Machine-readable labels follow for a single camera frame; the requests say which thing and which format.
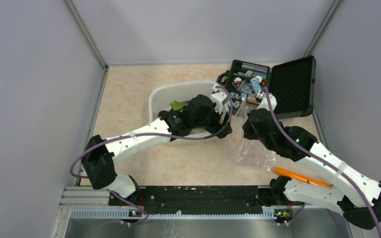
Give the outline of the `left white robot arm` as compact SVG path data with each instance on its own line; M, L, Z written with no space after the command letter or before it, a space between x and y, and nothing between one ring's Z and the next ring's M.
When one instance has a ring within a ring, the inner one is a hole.
M232 101L224 92L192 98L180 109L163 112L153 122L118 137L95 135L79 158L95 190L114 191L127 205L139 199L139 187L132 176L116 166L126 158L152 146L176 139L206 140L223 138L232 132Z

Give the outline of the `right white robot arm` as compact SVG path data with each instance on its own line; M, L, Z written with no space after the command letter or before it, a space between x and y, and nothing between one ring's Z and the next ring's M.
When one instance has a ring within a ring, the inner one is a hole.
M242 128L245 139L260 141L266 149L315 171L331 185L313 185L279 176L270 182L273 202L302 202L326 208L365 230L381 222L381 181L347 165L306 129L284 126L267 109L251 112Z

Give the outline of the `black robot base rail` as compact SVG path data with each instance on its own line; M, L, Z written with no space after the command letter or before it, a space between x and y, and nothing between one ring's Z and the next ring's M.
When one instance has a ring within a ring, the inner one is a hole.
M268 186L146 186L127 198L150 215L261 214L264 207L288 207L290 201Z

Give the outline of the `clear zip top bag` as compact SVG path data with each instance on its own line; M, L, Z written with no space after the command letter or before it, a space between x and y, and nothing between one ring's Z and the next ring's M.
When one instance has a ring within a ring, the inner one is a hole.
M267 150L258 140L244 138L243 125L253 109L251 104L243 100L233 115L231 120L233 132L230 134L231 138L227 140L228 158L234 166L251 167L271 172L276 162L274 152Z

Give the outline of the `white plastic tub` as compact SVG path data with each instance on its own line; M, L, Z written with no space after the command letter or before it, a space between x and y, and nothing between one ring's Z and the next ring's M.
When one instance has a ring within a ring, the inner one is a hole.
M173 102L188 102L192 98L201 94L210 98L210 96L214 93L221 93L222 99L224 102L227 102L227 109L223 107L226 112L229 112L229 98L225 91L221 88L216 88L219 85L215 81L209 80L197 80L197 81L184 81L172 84L165 84L159 86L154 89L149 96L148 99L148 115L149 122L153 122L156 118L158 118L158 114L161 111L170 110L170 104ZM190 135L186 136L189 138L200 138L209 136L210 133L202 128L193 129ZM171 146L179 146L179 145L193 145L193 144L201 144L204 142L210 142L218 139L218 137L213 137L207 140L183 140L176 139L169 143Z

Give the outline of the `green toy leaf vegetable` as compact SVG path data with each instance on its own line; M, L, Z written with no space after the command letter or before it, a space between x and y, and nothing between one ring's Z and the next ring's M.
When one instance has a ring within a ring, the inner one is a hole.
M179 111L181 112L183 110L184 107L186 107L188 104L185 103L185 102L178 102L178 101L174 101L172 103L170 103L170 107L173 111Z

